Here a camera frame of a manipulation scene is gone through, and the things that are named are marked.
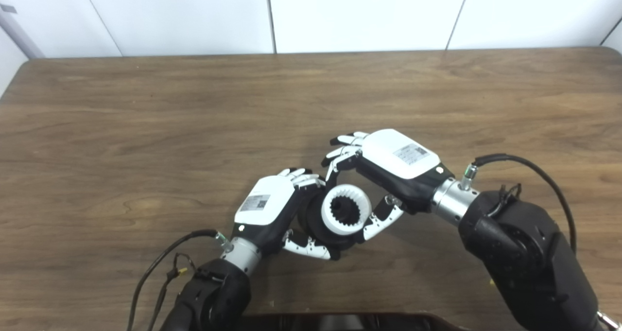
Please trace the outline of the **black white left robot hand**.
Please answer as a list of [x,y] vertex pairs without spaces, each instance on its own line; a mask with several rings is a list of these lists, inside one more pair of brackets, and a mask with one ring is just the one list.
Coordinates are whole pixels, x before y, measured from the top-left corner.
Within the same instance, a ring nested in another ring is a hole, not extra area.
[[282,249],[337,261],[339,251],[291,228],[300,209],[325,189],[325,179],[309,169],[285,169],[258,180],[235,214],[232,238],[250,244],[264,258]]

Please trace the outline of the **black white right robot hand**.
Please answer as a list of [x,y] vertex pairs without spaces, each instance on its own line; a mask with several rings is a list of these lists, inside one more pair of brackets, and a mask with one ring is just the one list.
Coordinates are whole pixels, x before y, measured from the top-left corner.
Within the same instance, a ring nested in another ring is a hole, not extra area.
[[335,150],[321,162],[327,168],[329,188],[336,185],[340,172],[356,170],[398,201],[380,202],[380,212],[374,211],[355,234],[358,243],[373,238],[403,213],[430,213],[434,193],[454,178],[438,154],[395,129],[339,135],[330,144]]

